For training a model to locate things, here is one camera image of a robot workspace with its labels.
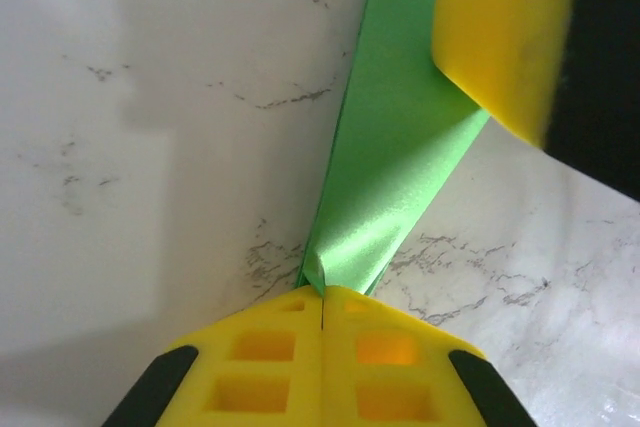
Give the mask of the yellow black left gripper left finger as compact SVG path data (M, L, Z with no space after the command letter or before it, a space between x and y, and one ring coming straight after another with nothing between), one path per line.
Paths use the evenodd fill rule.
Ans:
M186 335L102 427L320 427L322 311L302 287Z

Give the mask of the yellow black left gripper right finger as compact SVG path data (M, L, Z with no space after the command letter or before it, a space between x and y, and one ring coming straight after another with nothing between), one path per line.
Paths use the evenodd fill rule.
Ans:
M323 427L538 427L473 345L344 287L325 290Z

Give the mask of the green paper sheet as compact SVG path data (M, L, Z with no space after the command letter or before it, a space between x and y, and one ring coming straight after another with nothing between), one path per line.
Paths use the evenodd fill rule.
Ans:
M432 59L435 0L366 0L298 286L370 294L487 121Z

